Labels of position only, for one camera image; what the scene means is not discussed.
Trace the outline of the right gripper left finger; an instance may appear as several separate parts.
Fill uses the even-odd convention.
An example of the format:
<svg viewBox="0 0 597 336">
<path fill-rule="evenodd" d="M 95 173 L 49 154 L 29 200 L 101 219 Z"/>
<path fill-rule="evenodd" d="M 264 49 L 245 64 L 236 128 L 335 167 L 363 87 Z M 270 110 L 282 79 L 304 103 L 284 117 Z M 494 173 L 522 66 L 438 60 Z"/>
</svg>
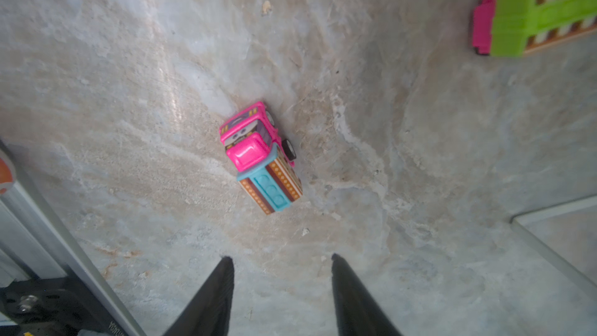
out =
<svg viewBox="0 0 597 336">
<path fill-rule="evenodd" d="M 225 256 L 165 335 L 227 336 L 234 277 L 233 259 Z"/>
</svg>

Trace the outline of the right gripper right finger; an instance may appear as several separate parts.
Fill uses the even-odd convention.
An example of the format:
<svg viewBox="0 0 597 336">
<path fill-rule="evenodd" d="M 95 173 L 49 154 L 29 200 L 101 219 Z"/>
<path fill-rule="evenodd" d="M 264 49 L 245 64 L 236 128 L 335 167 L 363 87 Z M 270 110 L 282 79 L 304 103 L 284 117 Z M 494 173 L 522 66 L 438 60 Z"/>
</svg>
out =
<svg viewBox="0 0 597 336">
<path fill-rule="evenodd" d="M 332 256 L 331 272 L 339 335 L 402 335 L 342 256 Z"/>
</svg>

